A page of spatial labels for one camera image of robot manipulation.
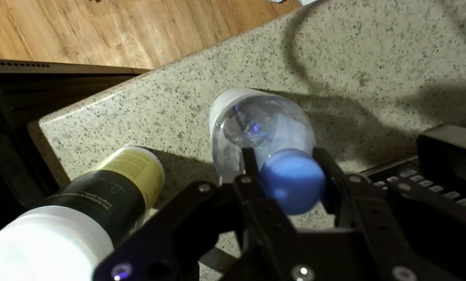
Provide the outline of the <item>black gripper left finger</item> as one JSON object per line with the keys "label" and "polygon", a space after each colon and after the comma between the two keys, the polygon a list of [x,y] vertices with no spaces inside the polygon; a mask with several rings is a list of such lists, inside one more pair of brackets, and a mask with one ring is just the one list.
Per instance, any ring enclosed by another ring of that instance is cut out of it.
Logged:
{"label": "black gripper left finger", "polygon": [[221,281],[315,281],[307,237],[259,182],[254,151],[220,187],[189,184],[94,270],[92,281],[198,281],[198,262],[223,232],[235,232],[240,257]]}

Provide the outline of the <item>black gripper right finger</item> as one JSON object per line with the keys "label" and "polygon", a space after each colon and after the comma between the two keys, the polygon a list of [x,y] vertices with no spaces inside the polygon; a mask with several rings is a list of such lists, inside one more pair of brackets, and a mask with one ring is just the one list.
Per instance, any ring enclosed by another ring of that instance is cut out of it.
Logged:
{"label": "black gripper right finger", "polygon": [[379,189],[344,173],[324,148],[313,150],[327,176],[324,209],[357,236],[357,256],[382,281],[466,281],[466,206],[396,179]]}

